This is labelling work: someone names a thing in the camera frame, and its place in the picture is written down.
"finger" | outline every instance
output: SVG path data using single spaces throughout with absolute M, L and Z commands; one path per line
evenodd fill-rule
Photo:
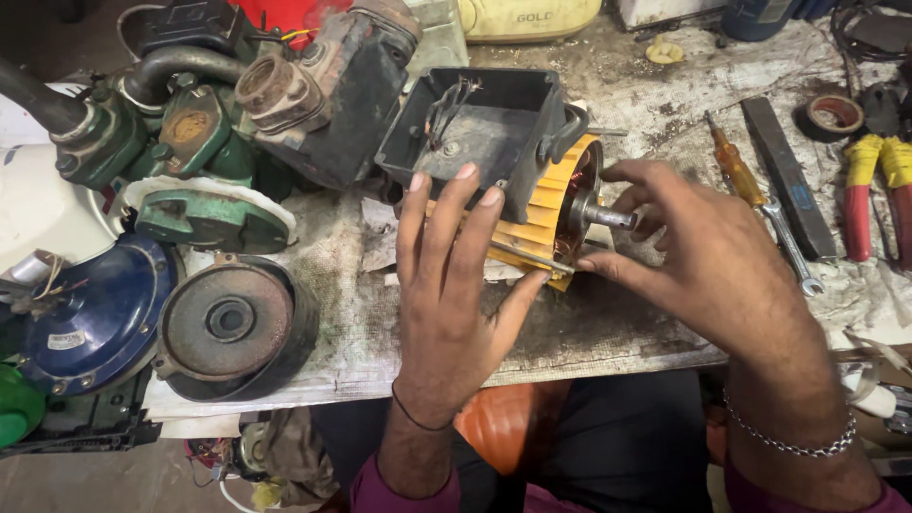
M 549 279 L 551 271 L 548 270 L 540 269 L 527 273 L 516 282 L 510 294 L 497 307 L 497 311 L 488 318 L 488 326 L 493 329 L 492 349 L 500 358 L 503 358 L 516 342 L 516 336 L 523 326 L 525 315 L 529 313 L 529 307 L 535 301 L 538 290 Z
M 641 205 L 651 201 L 652 194 L 649 193 L 649 189 L 642 185 L 630 185 L 617 197 L 611 209 L 621 214 L 632 214 Z
M 411 177 L 409 190 L 402 200 L 399 214 L 399 232 L 396 235 L 396 272 L 399 283 L 407 287 L 415 279 L 415 269 L 421 254 L 421 239 L 424 232 L 424 212 L 430 198 L 430 177 L 415 173 Z
M 671 278 L 661 271 L 613 251 L 599 251 L 586 255 L 576 261 L 576 267 L 615 281 L 660 307 L 672 284 Z
M 442 297 L 454 311 L 478 312 L 482 293 L 484 259 L 501 217 L 503 191 L 494 186 L 488 189 L 469 213 L 465 225 L 450 255 Z
M 630 240 L 634 242 L 643 242 L 650 238 L 665 225 L 665 216 L 661 209 L 657 207 L 650 208 L 639 218 L 637 227 L 630 234 Z
M 478 166 L 473 163 L 462 166 L 443 187 L 434 206 L 434 212 L 424 229 L 418 279 L 425 287 L 436 291 L 437 298 L 440 297 L 446 257 L 453 246 L 465 205 L 478 190 L 478 182 Z
M 662 161 L 624 160 L 600 173 L 606 182 L 630 182 L 646 188 L 653 201 L 666 211 L 687 208 L 690 186 Z
M 656 251 L 659 253 L 668 251 L 671 248 L 671 232 L 667 230 L 653 247 L 655 247 Z

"blue bottle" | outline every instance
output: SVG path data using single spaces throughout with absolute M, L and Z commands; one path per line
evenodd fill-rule
M 763 41 L 775 36 L 802 0 L 729 0 L 722 30 L 740 41 Z

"yellow tape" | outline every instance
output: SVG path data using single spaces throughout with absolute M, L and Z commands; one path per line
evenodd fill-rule
M 869 133 L 843 150 L 851 164 L 848 179 L 845 182 L 846 187 L 871 184 L 871 180 L 874 179 L 874 169 L 877 167 L 877 156 L 883 145 L 884 140 L 881 137 Z
M 911 184 L 912 144 L 902 142 L 898 137 L 887 137 L 880 152 L 880 165 L 884 168 L 886 184 L 891 189 Z

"label sticker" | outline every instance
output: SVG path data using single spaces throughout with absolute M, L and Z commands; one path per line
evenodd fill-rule
M 55 351 L 73 349 L 84 343 L 86 343 L 86 332 L 83 330 L 60 335 L 47 335 L 47 348 Z

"screwdriver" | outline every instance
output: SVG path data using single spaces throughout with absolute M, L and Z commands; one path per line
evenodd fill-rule
M 710 124 L 712 140 L 716 144 L 716 162 L 722 168 L 722 174 L 731 181 L 735 192 L 751 208 L 766 204 L 766 197 L 763 196 L 757 181 L 753 179 L 751 171 L 741 160 L 738 147 L 729 142 L 725 137 L 725 132 L 712 120 L 708 110 L 706 111 L 706 121 Z

